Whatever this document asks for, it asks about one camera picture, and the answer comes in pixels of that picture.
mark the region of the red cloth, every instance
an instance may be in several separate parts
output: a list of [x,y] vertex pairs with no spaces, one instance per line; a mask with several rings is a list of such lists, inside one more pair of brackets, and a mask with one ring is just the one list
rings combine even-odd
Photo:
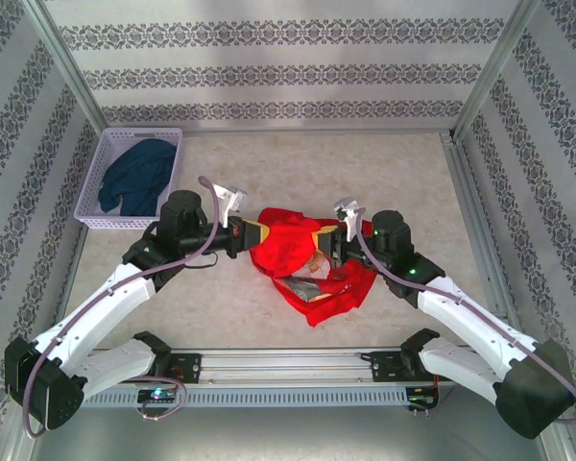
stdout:
[[[306,301],[285,282],[305,265],[316,252],[312,232],[324,226],[340,224],[335,219],[306,218],[302,213],[279,208],[265,208],[258,222],[269,227],[269,236],[250,251],[252,263],[271,278],[277,291],[314,327],[337,314],[359,307],[375,280],[375,272],[356,261],[331,268],[326,279],[311,279],[321,296]],[[363,222],[363,233],[372,234],[372,223]]]

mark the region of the wallpaper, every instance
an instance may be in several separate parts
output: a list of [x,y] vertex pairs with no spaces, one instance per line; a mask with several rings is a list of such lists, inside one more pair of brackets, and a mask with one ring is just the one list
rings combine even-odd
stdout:
[[463,147],[522,327],[576,382],[576,1],[542,2]]
[[97,136],[22,7],[0,0],[0,449],[4,349],[55,321]]
[[111,125],[451,128],[516,0],[46,0]]

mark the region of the marble floor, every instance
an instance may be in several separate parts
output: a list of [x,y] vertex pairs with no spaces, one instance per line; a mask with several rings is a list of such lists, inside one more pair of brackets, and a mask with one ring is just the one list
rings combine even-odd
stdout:
[[[312,217],[334,217],[346,196],[367,208],[399,210],[417,251],[484,304],[468,235],[438,136],[432,134],[210,135],[183,140],[180,188],[208,193],[206,175],[248,191],[241,215],[267,206]],[[104,282],[138,230],[91,230],[68,303],[70,312]],[[378,279],[358,309],[315,328],[252,266],[249,255],[220,255],[212,269],[181,271],[99,345],[118,346],[149,330],[173,348],[325,348],[398,346],[421,328],[456,337],[436,320],[395,298]]]

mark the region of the white plastic basket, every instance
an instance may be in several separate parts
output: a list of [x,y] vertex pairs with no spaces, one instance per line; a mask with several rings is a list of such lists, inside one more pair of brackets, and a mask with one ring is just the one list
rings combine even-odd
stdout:
[[[178,186],[183,161],[182,137],[183,133],[179,128],[107,128],[104,130],[75,207],[75,219],[87,224],[91,229],[145,229],[153,221],[157,221],[160,217],[160,207]],[[134,144],[149,138],[163,139],[177,147],[171,180],[157,199],[156,216],[120,216],[121,206],[112,209],[109,213],[104,213],[98,202],[98,192],[103,185],[105,172]]]

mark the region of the blue cloth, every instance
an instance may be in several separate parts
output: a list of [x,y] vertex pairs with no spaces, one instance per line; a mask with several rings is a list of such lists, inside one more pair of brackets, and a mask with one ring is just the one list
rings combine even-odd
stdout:
[[162,139],[132,146],[107,169],[98,192],[104,212],[119,206],[120,216],[156,216],[157,198],[171,179],[177,148]]

